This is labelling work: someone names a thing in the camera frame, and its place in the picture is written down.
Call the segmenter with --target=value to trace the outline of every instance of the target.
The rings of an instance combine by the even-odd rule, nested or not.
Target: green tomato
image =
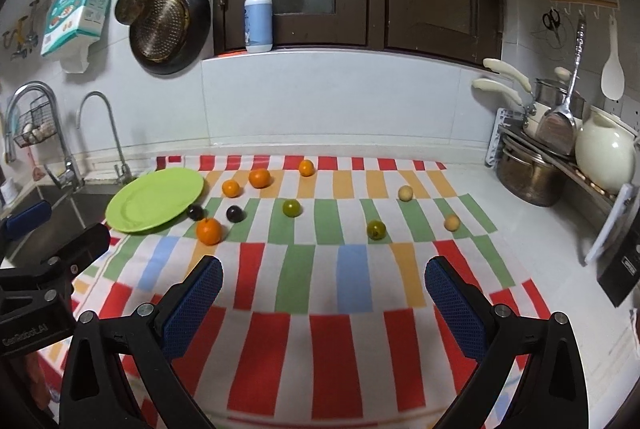
[[[386,225],[379,219],[372,219],[367,223],[367,235],[374,241],[386,236]]]
[[[289,218],[295,218],[302,213],[302,206],[298,200],[284,200],[282,212],[285,216],[289,216]]]

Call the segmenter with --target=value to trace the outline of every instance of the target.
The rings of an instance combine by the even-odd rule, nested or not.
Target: white teapot
[[[594,184],[617,194],[636,171],[638,133],[618,117],[591,106],[575,141],[575,160]]]

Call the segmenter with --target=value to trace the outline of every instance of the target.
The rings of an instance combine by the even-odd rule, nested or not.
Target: soap dispenser
[[[244,1],[244,44],[249,53],[268,52],[273,47],[271,0]]]

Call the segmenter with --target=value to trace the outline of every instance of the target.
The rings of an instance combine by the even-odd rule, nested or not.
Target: kitchen sink
[[[13,213],[20,213],[40,200],[47,200],[52,207],[51,219],[23,239],[9,243],[4,253],[6,262],[13,266],[25,266],[48,259],[85,228],[103,221],[107,204],[121,188],[116,184],[87,184],[74,193],[52,185],[34,188]]]

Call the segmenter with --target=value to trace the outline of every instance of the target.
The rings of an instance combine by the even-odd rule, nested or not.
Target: striped tablecloth
[[[215,247],[201,244],[181,216],[145,235],[112,231],[111,250],[74,282],[74,310],[101,318],[158,302],[204,254],[225,273],[219,297],[187,355],[173,362],[187,390],[219,428],[429,428],[464,386],[473,361],[462,356],[425,291],[423,272],[444,255],[493,303],[526,316],[549,316],[535,284],[491,219],[459,194],[437,162],[308,157],[318,171],[303,178],[302,156],[168,156],[156,165],[191,167],[206,178],[209,216],[226,227]],[[268,168],[271,186],[247,185]],[[223,197],[234,178],[244,193]],[[415,199],[401,202],[409,184]],[[298,218],[282,214],[297,198]],[[229,205],[246,212],[231,224]],[[456,213],[462,226],[444,229]],[[382,219],[387,236],[372,241],[366,223]],[[41,352],[53,389],[60,387],[69,341]],[[486,422],[504,415],[526,359]],[[124,367],[145,417],[164,427],[131,357]]]

